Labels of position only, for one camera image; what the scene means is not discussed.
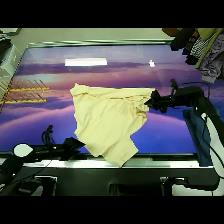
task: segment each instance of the cream-colored cloth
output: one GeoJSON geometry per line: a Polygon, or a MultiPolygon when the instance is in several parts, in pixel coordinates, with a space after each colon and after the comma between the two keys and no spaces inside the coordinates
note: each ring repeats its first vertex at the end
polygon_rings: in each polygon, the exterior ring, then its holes
{"type": "Polygon", "coordinates": [[[147,120],[144,103],[152,88],[100,88],[75,84],[71,89],[75,105],[78,139],[95,157],[122,166],[138,149],[130,136],[147,120]]]}

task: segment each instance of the floor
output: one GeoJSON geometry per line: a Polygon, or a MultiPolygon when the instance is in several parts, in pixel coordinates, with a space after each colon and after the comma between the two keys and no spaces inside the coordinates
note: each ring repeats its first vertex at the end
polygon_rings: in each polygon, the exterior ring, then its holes
{"type": "Polygon", "coordinates": [[[173,39],[162,28],[22,28],[11,36],[23,53],[29,43],[73,40],[173,39]]]}

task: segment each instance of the sky image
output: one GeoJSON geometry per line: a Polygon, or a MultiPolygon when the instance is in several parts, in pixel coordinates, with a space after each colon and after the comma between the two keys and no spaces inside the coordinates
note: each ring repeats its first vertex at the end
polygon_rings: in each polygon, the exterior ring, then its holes
{"type": "MultiPolygon", "coordinates": [[[[185,63],[182,52],[168,45],[78,46],[30,48],[23,55],[14,80],[42,80],[50,87],[47,103],[6,104],[0,114],[0,151],[12,151],[19,143],[42,145],[41,134],[53,125],[57,144],[75,137],[76,120],[70,89],[75,83],[108,88],[155,88],[160,95],[171,92],[171,79],[178,83],[200,82],[201,74],[185,63]],[[105,66],[65,66],[65,59],[106,58],[105,66]],[[149,61],[155,62],[150,67],[149,61]]],[[[224,115],[222,81],[211,88],[211,101],[224,115]]],[[[205,94],[207,87],[202,86],[205,94]]],[[[166,114],[150,110],[148,121],[131,136],[139,153],[195,153],[184,121],[186,108],[166,114]]]]}

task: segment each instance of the white apple logo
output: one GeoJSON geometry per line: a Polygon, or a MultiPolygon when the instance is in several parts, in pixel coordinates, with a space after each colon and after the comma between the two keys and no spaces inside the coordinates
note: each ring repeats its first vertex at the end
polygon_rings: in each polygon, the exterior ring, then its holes
{"type": "Polygon", "coordinates": [[[153,62],[152,60],[149,61],[149,65],[150,67],[155,67],[155,62],[153,62]]]}

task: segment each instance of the purple cloth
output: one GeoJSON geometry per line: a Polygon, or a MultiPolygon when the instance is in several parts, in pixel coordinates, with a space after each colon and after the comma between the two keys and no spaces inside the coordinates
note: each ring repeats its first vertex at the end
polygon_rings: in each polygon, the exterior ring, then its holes
{"type": "Polygon", "coordinates": [[[200,65],[202,80],[214,83],[224,73],[224,32],[215,40],[200,65]]]}

